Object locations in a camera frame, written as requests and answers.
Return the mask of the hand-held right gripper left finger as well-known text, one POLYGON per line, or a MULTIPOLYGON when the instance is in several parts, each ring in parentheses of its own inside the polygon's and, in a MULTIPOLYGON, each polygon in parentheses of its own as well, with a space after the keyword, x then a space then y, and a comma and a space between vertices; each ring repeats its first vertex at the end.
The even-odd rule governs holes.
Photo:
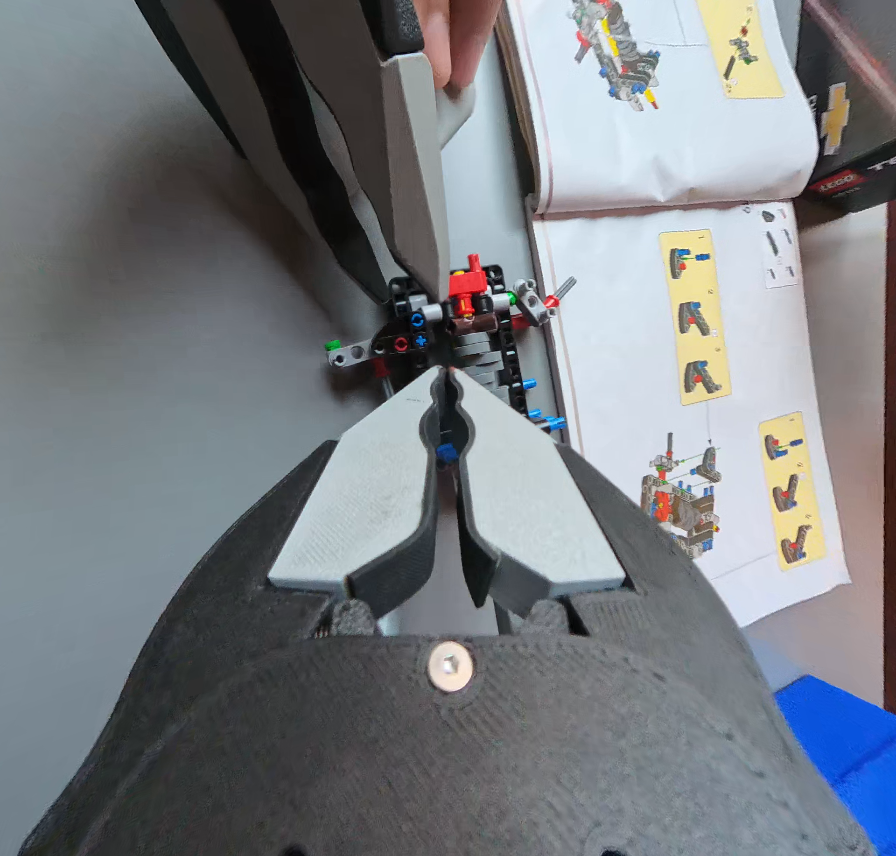
POLYGON ((365 603, 375 618, 434 566, 446 372, 432 368, 347 430, 268 573, 279 588, 365 603))

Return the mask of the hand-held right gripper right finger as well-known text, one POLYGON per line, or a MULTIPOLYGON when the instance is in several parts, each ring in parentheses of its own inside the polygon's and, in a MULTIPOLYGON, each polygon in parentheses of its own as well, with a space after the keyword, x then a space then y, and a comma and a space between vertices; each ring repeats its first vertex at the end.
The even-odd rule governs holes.
POLYGON ((626 573, 554 439, 451 369, 463 576, 473 603, 535 604, 618 589, 626 573))

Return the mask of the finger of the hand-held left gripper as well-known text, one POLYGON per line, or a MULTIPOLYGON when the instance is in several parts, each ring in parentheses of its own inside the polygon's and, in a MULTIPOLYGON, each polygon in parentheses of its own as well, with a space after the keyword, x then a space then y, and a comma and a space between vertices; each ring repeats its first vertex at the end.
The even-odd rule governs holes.
POLYGON ((270 0, 161 0, 235 148, 305 237, 301 273, 333 306, 390 299, 375 211, 325 100, 308 82, 270 0))
POLYGON ((469 118, 470 87, 437 91, 423 50, 386 57, 358 0, 270 0, 326 101, 393 258, 434 300, 449 290, 442 147, 469 118))

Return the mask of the black frame lego assembly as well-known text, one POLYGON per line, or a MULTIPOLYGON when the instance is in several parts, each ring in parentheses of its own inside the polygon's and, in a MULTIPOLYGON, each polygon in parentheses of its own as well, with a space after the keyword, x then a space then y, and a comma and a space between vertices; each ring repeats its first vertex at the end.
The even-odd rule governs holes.
POLYGON ((326 343, 327 361, 333 370, 370 366, 387 400, 432 367, 460 369, 555 441, 567 421, 529 408, 527 393, 537 381, 522 372, 517 334, 554 321, 575 284, 569 277, 542 296, 534 279, 509 283, 499 265, 484 266, 470 254, 464 268, 450 272, 441 302, 411 276, 392 279, 386 323, 360 342, 326 343))

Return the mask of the open lego instruction booklet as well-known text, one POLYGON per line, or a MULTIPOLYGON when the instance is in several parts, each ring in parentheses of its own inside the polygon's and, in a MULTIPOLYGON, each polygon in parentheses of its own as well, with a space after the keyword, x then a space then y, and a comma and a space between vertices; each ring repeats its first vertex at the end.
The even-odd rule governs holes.
POLYGON ((504 0, 566 444, 740 626, 849 582, 792 199, 817 156, 774 0, 504 0))

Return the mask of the black lego box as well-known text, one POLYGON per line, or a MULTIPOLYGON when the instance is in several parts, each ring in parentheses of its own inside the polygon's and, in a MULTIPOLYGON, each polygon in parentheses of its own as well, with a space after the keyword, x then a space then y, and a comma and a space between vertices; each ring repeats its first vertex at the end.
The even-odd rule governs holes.
POLYGON ((804 197, 860 212, 895 195, 895 0, 802 0, 797 75, 819 155, 804 197))

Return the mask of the person's left hand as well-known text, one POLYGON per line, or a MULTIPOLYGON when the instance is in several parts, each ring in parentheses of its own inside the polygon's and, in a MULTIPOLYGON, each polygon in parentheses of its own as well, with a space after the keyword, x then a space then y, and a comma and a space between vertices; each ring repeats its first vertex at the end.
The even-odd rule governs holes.
POLYGON ((502 1, 413 0, 437 91, 473 82, 502 1))

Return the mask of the blue plastic bin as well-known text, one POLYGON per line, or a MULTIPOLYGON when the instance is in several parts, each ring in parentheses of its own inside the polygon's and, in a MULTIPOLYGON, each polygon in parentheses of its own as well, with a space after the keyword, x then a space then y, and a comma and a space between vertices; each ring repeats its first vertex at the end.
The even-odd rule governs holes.
POLYGON ((815 767, 881 855, 895 853, 895 716, 813 676, 775 693, 815 767))

